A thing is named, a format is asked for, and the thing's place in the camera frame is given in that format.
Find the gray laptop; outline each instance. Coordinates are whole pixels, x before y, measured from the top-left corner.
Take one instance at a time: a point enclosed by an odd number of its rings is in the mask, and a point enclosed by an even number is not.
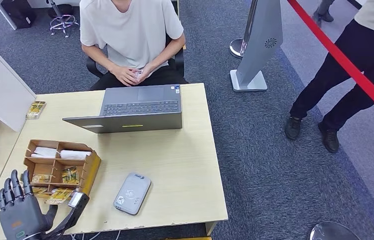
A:
[[[182,128],[178,84],[108,88],[100,116],[64,121],[97,134]]]

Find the red rope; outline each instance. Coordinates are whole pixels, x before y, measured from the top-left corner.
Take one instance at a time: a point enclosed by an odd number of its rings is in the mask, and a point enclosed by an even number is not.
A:
[[[325,33],[316,25],[306,11],[296,0],[287,0],[299,17],[304,21],[307,27],[313,32],[316,38],[324,45],[337,62],[346,70],[346,72],[356,81],[356,83],[365,91],[369,97],[374,100],[374,84],[363,75],[360,70],[344,55],[344,53],[325,35]]]

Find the man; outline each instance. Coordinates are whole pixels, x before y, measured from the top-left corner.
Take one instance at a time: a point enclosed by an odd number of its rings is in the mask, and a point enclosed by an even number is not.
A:
[[[170,0],[81,0],[79,8],[82,50],[109,71],[91,90],[187,83],[168,66],[185,44]]]
[[[374,84],[374,0],[368,0],[355,19],[344,29],[335,43],[338,48]],[[300,133],[302,118],[322,96],[334,86],[350,78],[349,74],[328,54],[315,78],[300,93],[290,110],[285,134],[295,140]],[[348,92],[318,124],[323,144],[336,153],[339,148],[337,131],[360,110],[374,105],[374,101],[358,86]]]
[[[334,21],[334,18],[330,14],[330,6],[333,2],[334,0],[322,0],[321,5],[313,13],[313,20],[319,27],[322,24],[322,20],[329,23]]]

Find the clasped hands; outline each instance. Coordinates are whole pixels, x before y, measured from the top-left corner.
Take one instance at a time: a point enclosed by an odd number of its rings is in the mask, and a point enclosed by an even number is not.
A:
[[[131,87],[136,86],[142,83],[144,80],[146,80],[146,78],[153,70],[154,68],[152,67],[152,65],[148,63],[142,70],[115,65],[113,68],[109,69],[109,72],[115,75],[115,77],[122,84],[124,84],[127,87]],[[137,78],[136,73],[139,71],[142,72]]]

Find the gray carpet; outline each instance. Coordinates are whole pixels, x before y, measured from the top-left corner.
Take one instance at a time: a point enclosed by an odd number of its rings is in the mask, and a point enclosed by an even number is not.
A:
[[[319,2],[299,0],[309,14],[315,11]],[[281,7],[285,38],[281,48],[302,82],[307,85],[324,61],[327,51],[287,1],[282,1]],[[335,41],[357,11],[348,1],[336,0],[330,8],[335,20],[324,22],[322,30]],[[349,79],[326,93],[318,103],[321,112],[325,114],[330,111],[354,85],[355,81]],[[374,197],[374,106],[360,111],[348,120],[338,137],[343,150]]]
[[[347,155],[330,154],[320,143],[318,109],[303,137],[285,138],[284,122],[303,83],[279,50],[263,69],[268,90],[234,93],[228,72],[239,60],[229,42],[241,37],[248,6],[241,0],[182,0],[187,37],[186,79],[205,83],[229,220],[215,240],[305,240],[321,221],[347,225],[362,240],[374,240],[374,199]],[[40,10],[29,29],[12,31],[0,16],[0,54],[36,92],[87,90],[96,80],[85,68],[79,31],[49,36]],[[96,240],[113,240],[104,232]],[[198,237],[202,224],[126,230],[120,240]],[[90,233],[85,239],[94,236]]]

